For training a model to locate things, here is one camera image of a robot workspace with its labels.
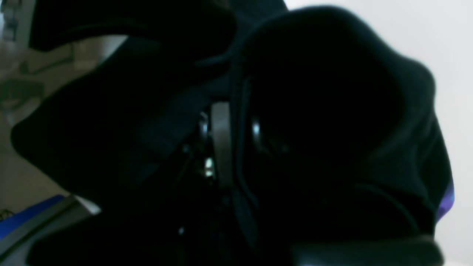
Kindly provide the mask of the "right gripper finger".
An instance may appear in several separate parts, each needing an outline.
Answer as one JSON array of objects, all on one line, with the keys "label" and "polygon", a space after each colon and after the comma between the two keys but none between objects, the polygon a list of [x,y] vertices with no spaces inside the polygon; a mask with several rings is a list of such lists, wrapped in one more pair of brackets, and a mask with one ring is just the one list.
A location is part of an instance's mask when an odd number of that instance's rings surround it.
[{"label": "right gripper finger", "polygon": [[217,180],[221,189],[233,186],[231,111],[228,102],[211,106],[211,132]]}]

